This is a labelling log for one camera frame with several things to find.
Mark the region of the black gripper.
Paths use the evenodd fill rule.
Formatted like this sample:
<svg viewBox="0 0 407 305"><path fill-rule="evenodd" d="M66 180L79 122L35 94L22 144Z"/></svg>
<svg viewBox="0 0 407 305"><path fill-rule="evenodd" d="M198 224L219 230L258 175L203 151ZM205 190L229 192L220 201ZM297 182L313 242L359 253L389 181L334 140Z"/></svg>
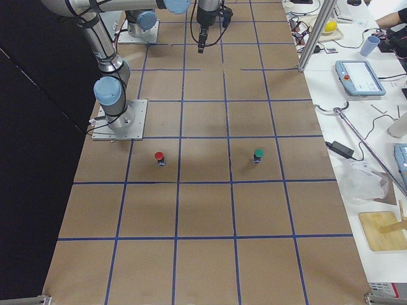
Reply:
<svg viewBox="0 0 407 305"><path fill-rule="evenodd" d="M233 16L231 8L224 4L224 1L210 1L199 0L197 10L197 22L200 25L200 32L198 37L198 53L203 53L205 49L205 41L209 33L209 28L214 25L216 18L219 17L222 20L224 34L228 28Z"/></svg>

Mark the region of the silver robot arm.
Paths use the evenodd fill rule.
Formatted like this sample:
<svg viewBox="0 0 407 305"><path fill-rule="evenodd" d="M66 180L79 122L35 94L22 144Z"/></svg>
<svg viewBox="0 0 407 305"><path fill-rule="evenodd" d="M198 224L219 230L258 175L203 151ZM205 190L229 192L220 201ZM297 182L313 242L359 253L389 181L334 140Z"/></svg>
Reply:
<svg viewBox="0 0 407 305"><path fill-rule="evenodd" d="M128 22L127 32L132 37L141 37L144 32L151 30L157 17L154 9L125 10Z"/></svg>
<svg viewBox="0 0 407 305"><path fill-rule="evenodd" d="M126 97L129 64L117 54L101 13L123 10L128 23L146 31L156 23L156 9L179 15L192 7L191 15L200 25L199 37L195 39L199 53L209 46L207 36L216 18L221 18L226 29L233 16L232 9L224 1L43 1L43 4L58 15L59 22L76 22L90 43L103 75L94 84L93 92L104 110L104 126L114 133L129 130L135 113Z"/></svg>

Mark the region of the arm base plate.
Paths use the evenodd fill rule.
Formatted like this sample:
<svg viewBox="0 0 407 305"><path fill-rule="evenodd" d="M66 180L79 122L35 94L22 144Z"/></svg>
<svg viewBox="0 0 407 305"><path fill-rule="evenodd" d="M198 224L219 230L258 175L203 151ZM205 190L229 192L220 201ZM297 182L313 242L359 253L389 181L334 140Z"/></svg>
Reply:
<svg viewBox="0 0 407 305"><path fill-rule="evenodd" d="M148 100L127 100L127 110L115 121L108 117L108 125L103 108L100 106L98 116L102 119L95 122L92 130L93 140L142 140L148 108Z"/></svg>
<svg viewBox="0 0 407 305"><path fill-rule="evenodd" d="M160 21L148 30L141 29L137 24L128 26L125 21L122 31L118 37L119 44L156 44L158 39L158 29Z"/></svg>

